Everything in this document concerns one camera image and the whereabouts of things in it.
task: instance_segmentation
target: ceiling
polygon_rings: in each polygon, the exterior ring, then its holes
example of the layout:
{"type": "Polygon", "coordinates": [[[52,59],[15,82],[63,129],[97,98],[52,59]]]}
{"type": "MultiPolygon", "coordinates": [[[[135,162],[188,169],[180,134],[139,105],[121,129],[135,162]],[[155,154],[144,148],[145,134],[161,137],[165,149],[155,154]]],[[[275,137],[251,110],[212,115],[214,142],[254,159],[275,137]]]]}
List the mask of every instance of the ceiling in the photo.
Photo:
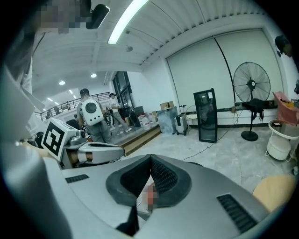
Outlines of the ceiling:
{"type": "Polygon", "coordinates": [[[70,88],[107,84],[115,71],[141,71],[149,57],[177,36],[219,18],[266,14],[249,0],[149,0],[134,16],[116,45],[108,39],[132,0],[92,0],[110,13],[96,30],[71,29],[69,34],[46,33],[33,59],[33,94],[44,100],[70,88]],[[97,73],[91,79],[90,74],[97,73]],[[58,82],[64,80],[61,87],[58,82]]]}

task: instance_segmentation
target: ceiling light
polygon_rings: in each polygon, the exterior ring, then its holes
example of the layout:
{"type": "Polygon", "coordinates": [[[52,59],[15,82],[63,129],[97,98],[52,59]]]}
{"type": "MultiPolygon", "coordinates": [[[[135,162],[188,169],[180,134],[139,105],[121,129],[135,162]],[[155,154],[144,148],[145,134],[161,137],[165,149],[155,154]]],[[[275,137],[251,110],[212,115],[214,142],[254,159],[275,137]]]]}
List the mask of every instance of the ceiling light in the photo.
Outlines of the ceiling light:
{"type": "Polygon", "coordinates": [[[118,39],[120,38],[123,30],[126,28],[128,23],[134,17],[134,15],[139,11],[140,8],[147,2],[148,0],[133,0],[125,10],[118,23],[116,24],[110,38],[108,44],[116,44],[118,39]]]}

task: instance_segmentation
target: white robot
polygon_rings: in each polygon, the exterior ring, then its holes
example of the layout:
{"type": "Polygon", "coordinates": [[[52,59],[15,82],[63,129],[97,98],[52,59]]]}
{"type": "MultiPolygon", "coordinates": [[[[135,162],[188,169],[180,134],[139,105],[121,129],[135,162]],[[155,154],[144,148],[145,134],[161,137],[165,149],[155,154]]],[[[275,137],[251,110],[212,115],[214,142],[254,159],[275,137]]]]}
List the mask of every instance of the white robot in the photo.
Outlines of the white robot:
{"type": "MultiPolygon", "coordinates": [[[[100,115],[97,119],[100,120],[103,118],[101,110],[96,114],[100,115]]],[[[113,144],[88,142],[84,131],[77,130],[63,121],[54,118],[50,119],[47,130],[43,135],[42,147],[59,162],[63,169],[72,168],[72,163],[66,152],[68,149],[77,150],[80,165],[104,164],[112,160],[120,159],[124,155],[124,149],[122,147],[113,144]],[[93,155],[92,161],[86,158],[86,153],[93,155]]]]}

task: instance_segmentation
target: white shirt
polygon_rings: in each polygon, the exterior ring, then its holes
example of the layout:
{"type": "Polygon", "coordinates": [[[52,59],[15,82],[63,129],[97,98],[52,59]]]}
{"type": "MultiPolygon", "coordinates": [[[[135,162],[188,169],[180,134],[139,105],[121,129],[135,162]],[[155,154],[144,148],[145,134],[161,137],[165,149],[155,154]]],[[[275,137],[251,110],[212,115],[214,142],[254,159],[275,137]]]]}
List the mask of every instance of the white shirt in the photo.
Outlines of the white shirt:
{"type": "MultiPolygon", "coordinates": [[[[117,103],[116,99],[109,99],[109,108],[112,109],[112,106],[119,106],[119,104],[117,103]]],[[[113,113],[118,112],[118,109],[112,109],[113,113]]]]}

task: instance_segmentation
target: wooden platform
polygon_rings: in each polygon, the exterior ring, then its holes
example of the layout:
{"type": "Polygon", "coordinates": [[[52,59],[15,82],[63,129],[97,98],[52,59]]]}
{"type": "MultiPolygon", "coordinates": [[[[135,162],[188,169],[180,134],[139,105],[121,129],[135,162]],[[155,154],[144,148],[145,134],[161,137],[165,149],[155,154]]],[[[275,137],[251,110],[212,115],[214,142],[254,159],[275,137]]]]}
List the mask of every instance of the wooden platform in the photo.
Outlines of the wooden platform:
{"type": "Polygon", "coordinates": [[[125,149],[125,156],[129,156],[161,133],[160,126],[136,135],[134,138],[120,144],[125,149]]]}

